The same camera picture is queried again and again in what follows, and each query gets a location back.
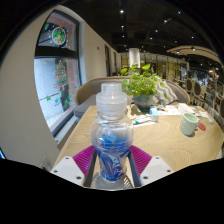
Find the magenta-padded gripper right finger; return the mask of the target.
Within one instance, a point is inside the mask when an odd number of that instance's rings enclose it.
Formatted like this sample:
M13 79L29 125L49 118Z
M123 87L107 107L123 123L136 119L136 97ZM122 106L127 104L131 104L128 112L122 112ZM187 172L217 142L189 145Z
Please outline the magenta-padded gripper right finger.
M151 156L136 146L131 147L129 164L135 187L143 187L173 173L160 156Z

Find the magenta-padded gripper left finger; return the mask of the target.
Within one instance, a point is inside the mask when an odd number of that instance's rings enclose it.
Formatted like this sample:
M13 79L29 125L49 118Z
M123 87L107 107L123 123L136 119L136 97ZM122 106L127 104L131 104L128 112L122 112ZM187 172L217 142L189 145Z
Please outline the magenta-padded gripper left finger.
M89 146L75 156L65 156L51 173L82 187L90 187L96 161L96 152Z

